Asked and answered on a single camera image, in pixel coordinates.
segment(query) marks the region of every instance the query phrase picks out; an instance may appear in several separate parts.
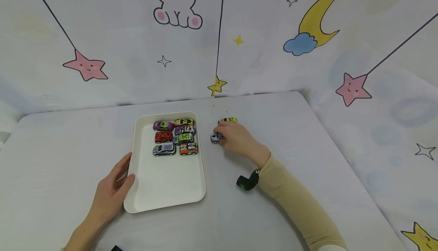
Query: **beige sleeve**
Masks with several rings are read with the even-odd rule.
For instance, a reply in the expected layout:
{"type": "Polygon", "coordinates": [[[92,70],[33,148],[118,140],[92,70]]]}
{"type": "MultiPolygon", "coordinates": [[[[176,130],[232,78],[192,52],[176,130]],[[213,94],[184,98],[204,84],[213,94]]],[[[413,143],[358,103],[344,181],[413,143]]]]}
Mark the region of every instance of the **beige sleeve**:
{"type": "Polygon", "coordinates": [[[259,185],[274,198],[303,234],[310,251],[325,245],[347,246],[319,202],[273,156],[259,173],[259,185]]]}

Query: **white table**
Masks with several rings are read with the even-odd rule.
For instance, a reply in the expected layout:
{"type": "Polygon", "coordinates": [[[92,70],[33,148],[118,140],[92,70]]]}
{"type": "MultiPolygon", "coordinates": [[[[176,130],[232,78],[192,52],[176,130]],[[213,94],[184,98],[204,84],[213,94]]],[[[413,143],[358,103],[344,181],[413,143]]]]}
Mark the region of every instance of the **white table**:
{"type": "Polygon", "coordinates": [[[254,166],[209,140],[219,118],[236,116],[311,191],[350,250],[404,250],[366,190],[297,92],[28,115],[0,152],[2,250],[57,250],[86,216],[98,181],[132,147],[148,114],[198,116],[207,194],[198,203],[118,216],[96,250],[306,250],[293,224],[239,175],[254,166]]]}

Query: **red toy car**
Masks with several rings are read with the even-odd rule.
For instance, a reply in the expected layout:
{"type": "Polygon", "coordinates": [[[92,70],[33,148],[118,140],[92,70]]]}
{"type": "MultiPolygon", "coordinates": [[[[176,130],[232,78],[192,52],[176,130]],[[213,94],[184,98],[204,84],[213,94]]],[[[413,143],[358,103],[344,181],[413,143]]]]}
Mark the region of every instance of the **red toy car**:
{"type": "Polygon", "coordinates": [[[156,144],[169,143],[173,139],[172,132],[157,132],[155,133],[156,144]]]}

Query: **yellow toy car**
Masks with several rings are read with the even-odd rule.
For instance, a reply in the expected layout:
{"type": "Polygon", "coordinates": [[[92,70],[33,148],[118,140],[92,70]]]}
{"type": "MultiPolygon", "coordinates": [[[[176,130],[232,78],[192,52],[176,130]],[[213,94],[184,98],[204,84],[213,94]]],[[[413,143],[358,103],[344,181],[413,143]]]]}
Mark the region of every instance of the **yellow toy car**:
{"type": "Polygon", "coordinates": [[[188,126],[193,126],[194,125],[194,121],[193,119],[178,119],[173,123],[176,127],[180,127],[183,125],[188,125],[188,126]]]}
{"type": "Polygon", "coordinates": [[[218,121],[218,124],[219,124],[220,121],[224,121],[224,122],[235,122],[236,124],[238,124],[238,122],[237,122],[237,118],[236,118],[236,117],[230,117],[230,118],[223,118],[223,119],[220,119],[220,120],[218,121]]]}

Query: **yellow star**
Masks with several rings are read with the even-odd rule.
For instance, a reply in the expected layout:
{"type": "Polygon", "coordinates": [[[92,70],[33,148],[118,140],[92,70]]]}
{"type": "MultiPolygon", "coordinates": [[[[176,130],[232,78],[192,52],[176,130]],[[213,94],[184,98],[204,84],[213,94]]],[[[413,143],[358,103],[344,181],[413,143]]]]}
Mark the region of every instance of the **yellow star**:
{"type": "Polygon", "coordinates": [[[419,251],[437,251],[438,240],[430,236],[421,226],[414,222],[413,232],[401,231],[404,236],[408,237],[417,246],[419,251]]]}
{"type": "Polygon", "coordinates": [[[222,92],[222,86],[224,86],[227,82],[219,80],[216,75],[215,84],[213,86],[209,86],[208,89],[211,90],[211,96],[214,96],[214,92],[222,92]]]}
{"type": "Polygon", "coordinates": [[[240,44],[245,43],[245,41],[242,40],[242,38],[240,37],[240,34],[239,34],[239,37],[237,37],[236,39],[233,39],[233,41],[236,42],[237,46],[239,46],[240,44]]]}

